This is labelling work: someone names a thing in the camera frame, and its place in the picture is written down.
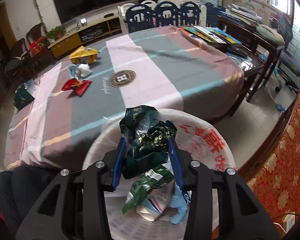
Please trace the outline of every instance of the pink and gray tablecloth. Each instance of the pink and gray tablecloth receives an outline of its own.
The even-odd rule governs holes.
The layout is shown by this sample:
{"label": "pink and gray tablecloth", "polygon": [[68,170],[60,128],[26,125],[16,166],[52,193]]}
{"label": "pink and gray tablecloth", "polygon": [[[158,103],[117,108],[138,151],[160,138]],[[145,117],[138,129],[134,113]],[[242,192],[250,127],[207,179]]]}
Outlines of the pink and gray tablecloth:
{"label": "pink and gray tablecloth", "polygon": [[[82,97],[61,88],[69,79],[70,60],[37,79],[35,100],[13,116],[6,142],[5,165],[80,170],[100,134],[104,117],[127,107],[149,105],[185,111],[204,120],[224,115],[243,85],[242,70],[219,50],[198,44],[173,26],[120,36],[97,49],[90,64],[92,83]],[[112,87],[109,79],[132,70],[135,79]]]}

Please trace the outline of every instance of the tv cabinet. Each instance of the tv cabinet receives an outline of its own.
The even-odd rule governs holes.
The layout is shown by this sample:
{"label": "tv cabinet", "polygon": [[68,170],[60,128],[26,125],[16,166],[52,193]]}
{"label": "tv cabinet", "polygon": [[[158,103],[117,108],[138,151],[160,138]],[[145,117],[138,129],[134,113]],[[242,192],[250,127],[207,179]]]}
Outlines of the tv cabinet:
{"label": "tv cabinet", "polygon": [[48,46],[48,49],[52,51],[56,58],[59,58],[61,55],[64,55],[87,42],[119,32],[121,32],[119,17],[114,15],[81,26],[78,30],[72,31],[51,43]]}

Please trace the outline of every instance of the black robotic claw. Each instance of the black robotic claw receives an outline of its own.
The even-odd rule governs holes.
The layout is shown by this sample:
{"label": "black robotic claw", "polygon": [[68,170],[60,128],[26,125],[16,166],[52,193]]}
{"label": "black robotic claw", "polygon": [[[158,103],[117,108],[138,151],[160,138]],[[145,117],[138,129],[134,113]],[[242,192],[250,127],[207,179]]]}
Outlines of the black robotic claw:
{"label": "black robotic claw", "polygon": [[[218,239],[279,239],[263,206],[234,169],[210,170],[178,149],[173,138],[169,140],[169,157],[176,184],[183,191],[192,191],[184,239],[211,239],[214,188],[218,190],[219,202]],[[104,191],[116,189],[124,158],[122,138],[115,151],[106,153],[102,161],[85,171],[62,170],[38,198],[16,239],[112,239]]]}

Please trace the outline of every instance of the yellow bag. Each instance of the yellow bag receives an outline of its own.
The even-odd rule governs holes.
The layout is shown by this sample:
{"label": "yellow bag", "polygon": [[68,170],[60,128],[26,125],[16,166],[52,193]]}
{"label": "yellow bag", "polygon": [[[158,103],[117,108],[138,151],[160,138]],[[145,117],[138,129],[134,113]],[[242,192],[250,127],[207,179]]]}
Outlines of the yellow bag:
{"label": "yellow bag", "polygon": [[71,59],[72,63],[94,63],[97,61],[98,51],[96,49],[85,48],[84,46],[80,46],[73,53],[70,54],[69,59]]}

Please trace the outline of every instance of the gold circular emblem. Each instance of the gold circular emblem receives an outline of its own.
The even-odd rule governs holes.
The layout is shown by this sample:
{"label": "gold circular emblem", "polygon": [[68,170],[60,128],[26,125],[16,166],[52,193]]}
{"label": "gold circular emblem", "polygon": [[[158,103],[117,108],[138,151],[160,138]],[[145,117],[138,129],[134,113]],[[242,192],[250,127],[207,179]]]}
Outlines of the gold circular emblem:
{"label": "gold circular emblem", "polygon": [[109,84],[113,87],[123,87],[130,84],[136,77],[132,70],[122,70],[115,73],[110,79]]}

